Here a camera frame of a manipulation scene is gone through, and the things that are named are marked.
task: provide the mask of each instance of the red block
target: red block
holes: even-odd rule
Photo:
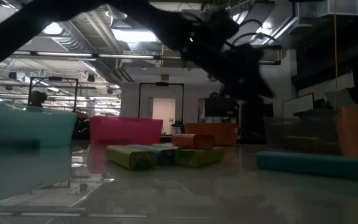
[[[190,149],[212,149],[215,138],[210,134],[174,134],[172,144]]]

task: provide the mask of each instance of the pink plastic bin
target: pink plastic bin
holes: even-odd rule
[[[93,116],[90,126],[92,143],[152,145],[160,143],[162,120]]]

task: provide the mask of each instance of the teal foam block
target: teal foam block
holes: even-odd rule
[[[290,152],[258,152],[258,169],[358,180],[358,159]]]
[[[144,149],[152,151],[157,155],[157,165],[174,165],[175,150],[164,146],[143,146],[143,145],[128,145],[135,149]]]

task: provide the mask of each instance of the doorway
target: doorway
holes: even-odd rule
[[[176,99],[153,98],[153,119],[163,121],[161,134],[171,135],[171,124],[175,122]]]

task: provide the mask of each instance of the yellow cord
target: yellow cord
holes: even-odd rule
[[[337,49],[337,30],[336,30],[336,1],[334,0],[334,54],[335,54],[335,100],[334,109],[337,108],[337,90],[338,90],[338,49]]]

